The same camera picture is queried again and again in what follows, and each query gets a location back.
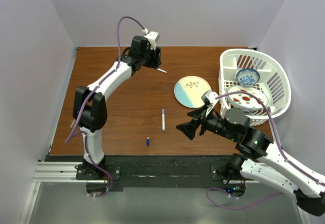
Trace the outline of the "white marker with purple ink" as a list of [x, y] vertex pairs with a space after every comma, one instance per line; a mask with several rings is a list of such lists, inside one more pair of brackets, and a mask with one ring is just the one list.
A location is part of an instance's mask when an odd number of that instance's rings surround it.
[[165, 109], [164, 108], [161, 110], [161, 127], [162, 127], [162, 131], [165, 132], [166, 131], [166, 120], [165, 120]]

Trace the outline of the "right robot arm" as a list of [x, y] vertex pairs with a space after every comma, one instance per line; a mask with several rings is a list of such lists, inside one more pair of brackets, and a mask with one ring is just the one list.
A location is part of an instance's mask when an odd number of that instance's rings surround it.
[[190, 140], [199, 129], [200, 135], [210, 131], [235, 142], [239, 153], [226, 166], [230, 179], [243, 177], [264, 183], [294, 198], [305, 212], [324, 214], [324, 175], [309, 169], [262, 131], [251, 127], [240, 109], [228, 110], [224, 118], [205, 112], [205, 107], [189, 112], [191, 121], [176, 129]]

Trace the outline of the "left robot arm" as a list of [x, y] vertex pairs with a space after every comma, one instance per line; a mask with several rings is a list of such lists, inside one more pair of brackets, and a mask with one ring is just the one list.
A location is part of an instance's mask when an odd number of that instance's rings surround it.
[[93, 179], [108, 176], [102, 147], [102, 128], [108, 117], [106, 102], [141, 67], [159, 68], [161, 48], [157, 45], [158, 39], [159, 33], [156, 31], [144, 36], [134, 36], [131, 46], [120, 52], [117, 61], [107, 72], [92, 84], [76, 89], [73, 106], [75, 124], [68, 138], [82, 134], [83, 163], [77, 167], [80, 174], [88, 174]]

